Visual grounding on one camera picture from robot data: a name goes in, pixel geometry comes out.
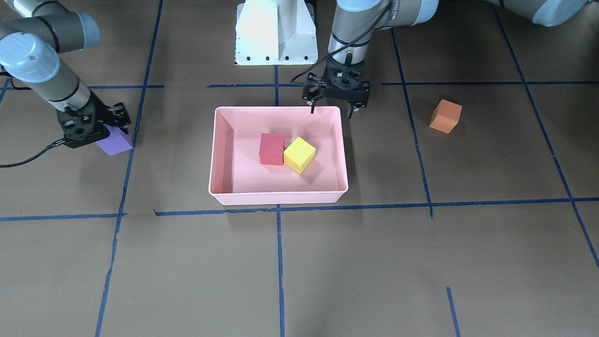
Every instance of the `gray robot arm segment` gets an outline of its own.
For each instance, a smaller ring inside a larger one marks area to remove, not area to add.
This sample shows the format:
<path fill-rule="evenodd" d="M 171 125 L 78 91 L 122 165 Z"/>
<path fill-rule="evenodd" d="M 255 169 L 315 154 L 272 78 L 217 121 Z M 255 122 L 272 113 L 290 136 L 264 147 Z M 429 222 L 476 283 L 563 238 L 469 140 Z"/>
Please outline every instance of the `gray robot arm segment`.
<path fill-rule="evenodd" d="M 98 43 L 91 16 L 70 12 L 58 1 L 5 2 L 24 18 L 0 21 L 0 64 L 56 109 L 65 144 L 76 148 L 104 139 L 110 134 L 105 125 L 127 133 L 125 106 L 104 105 L 58 56 Z"/>

